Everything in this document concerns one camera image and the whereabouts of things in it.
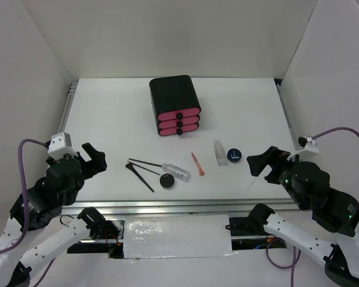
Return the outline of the blue lid cream jar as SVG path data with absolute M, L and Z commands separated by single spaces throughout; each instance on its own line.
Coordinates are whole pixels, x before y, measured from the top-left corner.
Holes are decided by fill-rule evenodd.
M 242 153 L 236 148 L 231 148 L 227 152 L 227 160 L 233 164 L 239 163 L 242 160 Z

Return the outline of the black angled powder brush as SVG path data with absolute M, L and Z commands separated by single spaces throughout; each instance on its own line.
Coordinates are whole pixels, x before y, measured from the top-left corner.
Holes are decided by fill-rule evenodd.
M 125 165 L 125 168 L 127 168 L 128 170 L 130 170 L 132 173 L 134 173 L 137 178 L 152 192 L 154 193 L 154 190 L 152 189 L 152 187 L 146 182 L 146 180 L 136 171 L 136 169 L 133 167 L 132 163 L 127 163 Z

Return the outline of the small clear spray bottle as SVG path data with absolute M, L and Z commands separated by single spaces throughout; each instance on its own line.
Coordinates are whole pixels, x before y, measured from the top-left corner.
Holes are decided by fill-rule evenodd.
M 227 158 L 224 153 L 224 148 L 222 143 L 219 140 L 214 141 L 214 152 L 217 160 L 217 164 L 219 166 L 226 166 L 227 165 Z

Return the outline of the orange silicone applicator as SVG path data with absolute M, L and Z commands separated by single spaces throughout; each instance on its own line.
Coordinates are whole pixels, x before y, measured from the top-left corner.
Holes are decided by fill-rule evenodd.
M 203 171 L 203 169 L 202 169 L 200 163 L 198 162 L 198 160 L 197 160 L 197 158 L 196 158 L 196 156 L 195 156 L 195 154 L 194 154 L 193 152 L 191 153 L 191 156 L 192 156 L 192 158 L 193 158 L 193 160 L 194 160 L 194 162 L 195 162 L 195 164 L 196 164 L 196 166 L 197 166 L 197 168 L 198 168 L 199 175 L 200 175 L 200 176 L 204 176 L 204 175 L 205 175 L 205 172 Z

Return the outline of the black round compact jar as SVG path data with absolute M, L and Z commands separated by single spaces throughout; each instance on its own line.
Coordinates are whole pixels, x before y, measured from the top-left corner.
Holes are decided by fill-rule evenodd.
M 175 185 L 175 178 L 171 174 L 165 173 L 160 176 L 159 183 L 163 189 L 170 190 Z

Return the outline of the clear bottle black cap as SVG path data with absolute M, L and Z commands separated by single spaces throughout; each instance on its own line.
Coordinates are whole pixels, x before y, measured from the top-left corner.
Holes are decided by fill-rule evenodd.
M 166 173 L 171 174 L 174 178 L 180 179 L 184 182 L 188 182 L 190 179 L 190 173 L 180 167 L 174 166 L 173 164 L 162 164 L 162 170 Z

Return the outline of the pink bottom drawer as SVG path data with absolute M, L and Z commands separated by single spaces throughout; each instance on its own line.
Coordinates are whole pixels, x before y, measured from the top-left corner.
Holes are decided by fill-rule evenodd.
M 171 136 L 171 135 L 183 135 L 187 132 L 195 131 L 199 128 L 198 123 L 184 125 L 182 127 L 171 127 L 167 129 L 159 129 L 158 134 L 160 136 Z

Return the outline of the pink drawer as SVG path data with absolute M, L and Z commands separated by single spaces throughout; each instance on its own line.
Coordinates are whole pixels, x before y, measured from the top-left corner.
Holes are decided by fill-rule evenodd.
M 199 120 L 200 120 L 200 116 L 195 115 L 195 116 L 191 116 L 191 117 L 184 117 L 181 120 L 173 119 L 173 120 L 168 120 L 168 121 L 159 121 L 158 128 L 169 129 L 169 128 L 173 128 L 173 127 L 179 127 L 178 123 L 180 123 L 180 126 L 184 126 L 184 125 L 198 123 Z
M 167 129 L 159 129 L 158 134 L 160 136 L 171 136 L 171 135 L 183 135 L 187 132 L 195 131 L 199 128 L 198 123 L 184 125 L 182 127 L 171 127 Z
M 195 115 L 199 115 L 201 112 L 200 108 L 188 108 L 188 109 L 182 109 L 177 111 L 169 111 L 169 112 L 162 112 L 157 116 L 157 119 L 159 121 L 169 121 L 177 119 L 177 115 L 182 115 L 183 118 L 185 117 L 192 117 Z

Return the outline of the pink top drawer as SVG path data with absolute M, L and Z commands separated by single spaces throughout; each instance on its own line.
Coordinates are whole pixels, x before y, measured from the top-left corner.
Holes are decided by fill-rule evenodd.
M 183 118 L 185 117 L 192 117 L 195 115 L 199 115 L 201 112 L 200 108 L 188 108 L 188 109 L 182 109 L 177 111 L 169 111 L 169 112 L 162 112 L 157 116 L 157 119 L 159 121 L 169 121 L 177 119 L 177 115 L 182 115 Z

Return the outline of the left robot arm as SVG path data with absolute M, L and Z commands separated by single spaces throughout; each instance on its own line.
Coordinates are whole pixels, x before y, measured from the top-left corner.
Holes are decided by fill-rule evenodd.
M 10 217 L 0 236 L 0 286 L 29 286 L 44 268 L 49 269 L 62 252 L 82 239 L 115 239 L 118 228 L 95 207 L 85 207 L 62 230 L 34 248 L 31 243 L 46 226 L 61 215 L 65 206 L 75 203 L 86 180 L 107 169 L 105 153 L 90 143 L 82 145 L 90 157 L 60 149 L 60 154 L 46 160 L 45 176 L 23 191 L 10 210 Z

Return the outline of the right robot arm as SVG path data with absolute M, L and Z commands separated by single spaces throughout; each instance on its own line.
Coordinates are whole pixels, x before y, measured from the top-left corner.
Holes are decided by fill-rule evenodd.
M 279 237 L 313 258 L 334 283 L 359 286 L 359 202 L 332 188 L 330 175 L 315 163 L 290 157 L 289 152 L 272 146 L 260 155 L 247 157 L 247 162 L 255 177 L 270 167 L 265 180 L 281 185 L 300 210 L 310 211 L 313 221 L 335 235 L 335 241 L 308 234 L 263 203 L 256 204 L 246 217 L 230 219 L 226 229 L 232 234 Z

